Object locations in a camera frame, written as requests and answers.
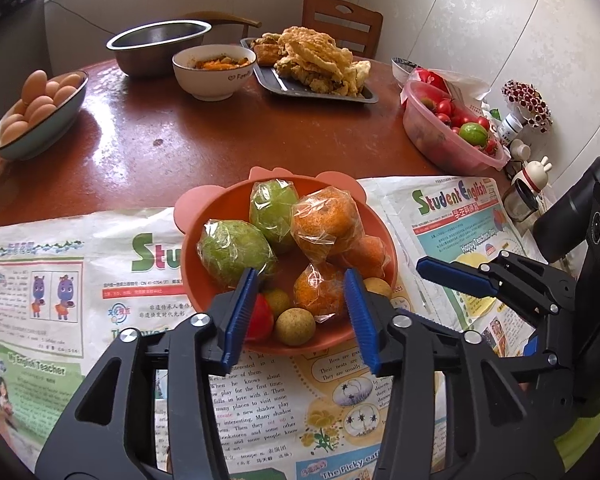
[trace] wooden table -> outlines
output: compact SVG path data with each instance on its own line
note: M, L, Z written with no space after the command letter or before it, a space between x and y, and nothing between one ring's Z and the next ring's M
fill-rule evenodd
M85 70L87 95L67 134L32 160L0 159L0 225L171 206L192 187L239 182L253 166L355 178L440 173L405 134L400 89L380 62L368 82L374 105L277 96L255 77L207 103L174 77L129 79L114 60ZM503 192L505 177L490 176Z

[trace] camera lens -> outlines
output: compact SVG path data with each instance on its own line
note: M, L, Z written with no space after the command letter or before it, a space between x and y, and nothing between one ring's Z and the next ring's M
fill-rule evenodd
M600 243L600 211L596 211L591 221L591 238L596 245Z

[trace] newspaper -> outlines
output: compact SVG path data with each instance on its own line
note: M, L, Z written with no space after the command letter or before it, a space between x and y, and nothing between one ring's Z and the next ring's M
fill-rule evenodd
M398 254L392 303L457 330L479 330L500 355L522 351L531 329L506 306L423 282L430 254L478 265L522 253L495 183L481 178L362 180ZM0 431L34 468L55 421L121 330L174 328L193 313L180 277L173 209L100 212L0 228ZM165 372L156 376L158 466L165 468ZM392 382L376 378L355 340L286 357L243 352L211 380L225 459L235 479L371 478ZM445 387L436 377L432 466L445 452Z

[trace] cartoon hippo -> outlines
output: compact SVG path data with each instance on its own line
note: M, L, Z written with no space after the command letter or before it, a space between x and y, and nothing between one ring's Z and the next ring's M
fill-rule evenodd
M61 276L60 283L58 283L58 298L60 299L60 303L56 305L59 320L67 320L67 316L69 315L68 309L74 306L74 302L71 301L73 296L74 279L69 279L67 275Z
M40 305L45 304L45 277L39 278L33 277L33 303L31 303L31 310L33 311L33 317L40 317Z

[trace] baking tray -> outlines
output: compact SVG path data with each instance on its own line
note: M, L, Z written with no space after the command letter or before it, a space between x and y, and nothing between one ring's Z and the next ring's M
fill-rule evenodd
M251 41L258 38L244 38L240 40L243 47L250 48ZM331 99L334 101L350 101L354 103L373 104L378 102L378 96L368 86L362 89L362 95L359 97L346 97L333 94L318 94L295 79L278 78L278 74L273 67L260 67L257 63L254 65L256 79L264 88L274 94L286 95L289 97L311 97L314 99Z

